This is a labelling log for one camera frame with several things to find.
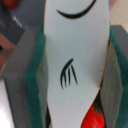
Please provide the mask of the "gripper grey teal right finger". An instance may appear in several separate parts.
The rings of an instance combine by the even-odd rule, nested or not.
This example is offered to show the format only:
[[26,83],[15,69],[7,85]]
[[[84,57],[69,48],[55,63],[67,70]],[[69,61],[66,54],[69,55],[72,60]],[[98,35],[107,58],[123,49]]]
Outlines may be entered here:
[[110,43],[100,90],[107,128],[128,128],[128,33],[110,29]]

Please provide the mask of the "gripper grey teal left finger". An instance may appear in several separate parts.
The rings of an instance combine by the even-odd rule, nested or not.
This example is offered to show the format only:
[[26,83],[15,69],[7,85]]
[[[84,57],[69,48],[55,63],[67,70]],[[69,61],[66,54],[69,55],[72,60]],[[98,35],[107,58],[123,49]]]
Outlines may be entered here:
[[42,27],[29,28],[2,72],[15,128],[46,128],[47,58]]

